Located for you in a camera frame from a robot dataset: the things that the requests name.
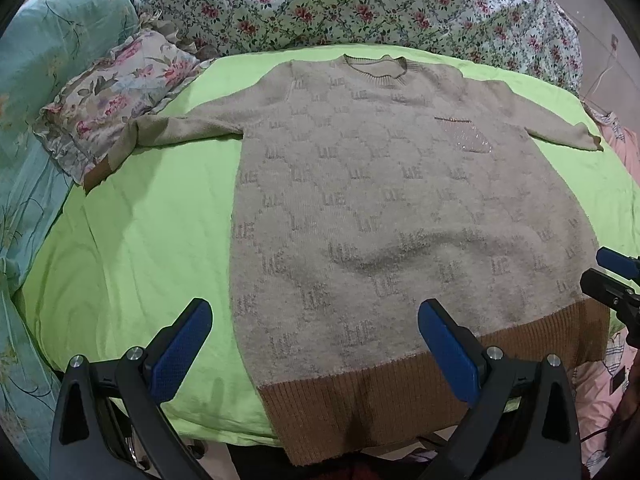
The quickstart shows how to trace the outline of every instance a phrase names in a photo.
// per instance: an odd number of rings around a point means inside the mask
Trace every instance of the rose pattern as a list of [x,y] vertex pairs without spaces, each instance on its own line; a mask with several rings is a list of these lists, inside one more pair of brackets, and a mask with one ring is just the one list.
[[577,93],[577,30],[554,0],[133,0],[218,56],[387,43],[536,76]]

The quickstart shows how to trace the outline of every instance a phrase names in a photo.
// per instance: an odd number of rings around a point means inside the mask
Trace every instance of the blue gripper pad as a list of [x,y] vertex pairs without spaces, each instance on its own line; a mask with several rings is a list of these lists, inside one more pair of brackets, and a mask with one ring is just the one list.
[[[449,318],[447,321],[457,327],[446,313],[445,315]],[[418,330],[453,394],[458,400],[472,406],[480,394],[478,368],[447,326],[447,322],[434,310],[430,300],[423,301],[418,309]]]
[[638,263],[635,259],[607,249],[606,247],[598,249],[596,261],[599,266],[615,272],[627,280],[635,280],[640,276],[640,269],[638,269]]
[[[183,314],[188,314],[188,317],[181,319],[180,316],[172,327],[162,329],[174,330],[175,333],[170,333],[173,338],[167,342],[166,349],[155,359],[150,370],[148,389],[156,404],[174,398],[213,326],[211,307],[204,300],[193,300]],[[156,339],[160,339],[158,336],[147,350],[151,350]]]

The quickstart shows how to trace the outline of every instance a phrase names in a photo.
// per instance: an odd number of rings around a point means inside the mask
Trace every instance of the brown ribbed hem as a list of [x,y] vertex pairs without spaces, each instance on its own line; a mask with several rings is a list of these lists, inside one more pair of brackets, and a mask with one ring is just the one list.
[[[560,356],[566,368],[604,357],[609,309],[595,300],[480,338],[510,357]],[[291,462],[306,465],[457,424],[466,406],[428,352],[356,372],[258,389]]]

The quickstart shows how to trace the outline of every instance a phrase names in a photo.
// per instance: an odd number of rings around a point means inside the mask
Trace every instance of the sweater sleeve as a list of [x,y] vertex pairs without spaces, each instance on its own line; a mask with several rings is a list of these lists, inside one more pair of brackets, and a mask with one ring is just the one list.
[[471,84],[483,87],[476,88],[474,94],[489,110],[497,111],[505,123],[524,128],[531,137],[578,150],[603,149],[600,137],[592,135],[586,124],[569,124],[545,107],[516,94],[502,81],[477,81]]
[[115,171],[137,146],[242,135],[245,126],[267,117],[287,100],[292,82],[291,63],[286,62],[274,67],[256,84],[196,106],[184,116],[147,115],[129,121],[108,152],[109,166]]

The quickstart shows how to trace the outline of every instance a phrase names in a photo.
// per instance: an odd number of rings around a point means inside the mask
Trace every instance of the neckline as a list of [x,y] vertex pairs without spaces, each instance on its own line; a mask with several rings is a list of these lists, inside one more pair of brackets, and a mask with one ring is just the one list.
[[[381,86],[394,86],[400,87],[407,85],[415,76],[417,72],[419,72],[420,65],[415,61],[411,61],[410,59],[405,58],[404,56],[400,57],[391,57],[389,54],[385,54],[383,57],[379,59],[369,59],[367,57],[353,57],[348,54],[342,54],[337,60],[338,64],[343,65],[345,68],[349,70],[349,72],[359,76],[360,78],[364,78],[368,81],[374,81],[376,84]],[[365,70],[360,70],[357,68],[357,65],[365,65],[365,66],[375,66],[382,62],[393,61],[398,65],[402,72],[399,75],[393,76],[391,74],[383,74],[383,75],[373,75]]]

